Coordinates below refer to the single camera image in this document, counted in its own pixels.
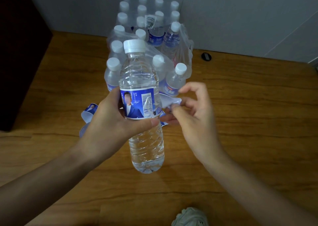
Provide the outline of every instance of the right hand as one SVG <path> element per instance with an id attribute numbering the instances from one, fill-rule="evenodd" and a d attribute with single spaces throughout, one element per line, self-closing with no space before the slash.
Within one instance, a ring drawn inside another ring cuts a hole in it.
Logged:
<path id="1" fill-rule="evenodd" d="M 171 111 L 160 118 L 169 124 L 180 124 L 183 135 L 197 159 L 205 164 L 223 153 L 217 138 L 213 107 L 204 83 L 188 82 L 179 89 L 179 93 L 194 91 L 197 100 L 182 97 L 181 104 L 173 104 Z"/>

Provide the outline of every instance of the wooden floor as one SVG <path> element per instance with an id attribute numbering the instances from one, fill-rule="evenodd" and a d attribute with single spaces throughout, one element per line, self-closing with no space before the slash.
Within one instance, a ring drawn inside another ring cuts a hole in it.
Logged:
<path id="1" fill-rule="evenodd" d="M 188 81 L 207 84 L 226 151 L 244 168 L 318 212 L 318 75 L 304 63 L 194 50 Z M 104 37 L 54 32 L 14 129 L 0 133 L 0 184 L 31 171 L 78 141 L 80 113 L 107 94 Z M 185 143 L 163 128 L 165 162 L 137 172 L 129 146 L 91 172 L 29 225 L 170 225 L 183 208 L 210 225 L 255 225 Z"/>

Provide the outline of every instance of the label with man's portrait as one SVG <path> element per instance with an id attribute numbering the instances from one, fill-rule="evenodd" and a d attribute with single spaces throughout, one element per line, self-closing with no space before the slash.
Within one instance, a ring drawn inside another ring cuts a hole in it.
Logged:
<path id="1" fill-rule="evenodd" d="M 159 116 L 161 108 L 156 104 L 154 88 L 121 90 L 125 117 L 133 120 Z"/>

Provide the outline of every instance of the bottle neck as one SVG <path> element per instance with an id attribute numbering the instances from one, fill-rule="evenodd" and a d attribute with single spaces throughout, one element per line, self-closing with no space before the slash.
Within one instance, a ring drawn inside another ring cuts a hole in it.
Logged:
<path id="1" fill-rule="evenodd" d="M 127 58 L 138 58 L 138 57 L 144 57 L 145 53 L 142 52 L 132 52 L 132 53 L 127 53 Z"/>

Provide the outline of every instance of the shoe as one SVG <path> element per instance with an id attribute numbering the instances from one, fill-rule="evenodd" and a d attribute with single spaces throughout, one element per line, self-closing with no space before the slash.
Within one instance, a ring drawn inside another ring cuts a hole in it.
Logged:
<path id="1" fill-rule="evenodd" d="M 171 226 L 209 226 L 205 214 L 197 208 L 186 208 L 177 215 Z"/>

